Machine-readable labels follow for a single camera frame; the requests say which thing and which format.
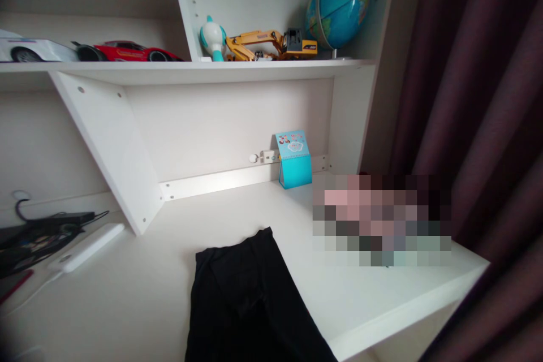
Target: black pants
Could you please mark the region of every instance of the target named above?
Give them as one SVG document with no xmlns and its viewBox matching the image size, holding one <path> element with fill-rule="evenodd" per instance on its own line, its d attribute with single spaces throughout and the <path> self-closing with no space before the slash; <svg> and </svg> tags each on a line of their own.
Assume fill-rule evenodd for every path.
<svg viewBox="0 0 543 362">
<path fill-rule="evenodd" d="M 337 362 L 270 228 L 196 254 L 185 361 Z"/>
</svg>

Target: curtain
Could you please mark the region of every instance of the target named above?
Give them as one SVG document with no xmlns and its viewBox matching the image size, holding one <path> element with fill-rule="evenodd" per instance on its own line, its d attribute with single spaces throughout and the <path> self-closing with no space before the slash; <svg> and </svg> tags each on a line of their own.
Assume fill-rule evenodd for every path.
<svg viewBox="0 0 543 362">
<path fill-rule="evenodd" d="M 543 0 L 419 0 L 390 172 L 451 182 L 492 264 L 422 361 L 543 361 Z"/>
</svg>

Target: blue globe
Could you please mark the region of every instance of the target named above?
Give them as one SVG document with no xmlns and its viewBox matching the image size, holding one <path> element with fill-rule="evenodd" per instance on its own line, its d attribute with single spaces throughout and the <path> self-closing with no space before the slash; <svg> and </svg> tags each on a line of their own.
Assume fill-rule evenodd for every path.
<svg viewBox="0 0 543 362">
<path fill-rule="evenodd" d="M 315 1 L 309 1 L 305 15 L 305 31 L 310 40 L 328 48 L 318 27 Z M 341 48 L 360 30 L 368 11 L 369 0 L 320 0 L 324 35 L 332 48 Z"/>
</svg>

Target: toy car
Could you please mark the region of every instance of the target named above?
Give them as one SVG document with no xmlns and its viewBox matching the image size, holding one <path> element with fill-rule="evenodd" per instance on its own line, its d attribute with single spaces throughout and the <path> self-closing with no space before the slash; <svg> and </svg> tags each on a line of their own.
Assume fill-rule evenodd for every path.
<svg viewBox="0 0 543 362">
<path fill-rule="evenodd" d="M 40 38 L 24 38 L 19 34 L 0 30 L 1 62 L 79 61 L 71 48 Z"/>
<path fill-rule="evenodd" d="M 146 48 L 133 41 L 107 41 L 98 45 L 82 45 L 72 41 L 80 61 L 182 61 L 160 48 Z"/>
</svg>

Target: red toy car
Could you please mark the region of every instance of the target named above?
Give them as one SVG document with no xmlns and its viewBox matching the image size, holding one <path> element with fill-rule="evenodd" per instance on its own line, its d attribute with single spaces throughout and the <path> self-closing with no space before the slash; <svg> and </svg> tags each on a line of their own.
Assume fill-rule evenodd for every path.
<svg viewBox="0 0 543 362">
<path fill-rule="evenodd" d="M 146 48 L 133 41 L 107 41 L 103 44 L 82 45 L 72 41 L 80 61 L 182 61 L 160 48 Z"/>
</svg>

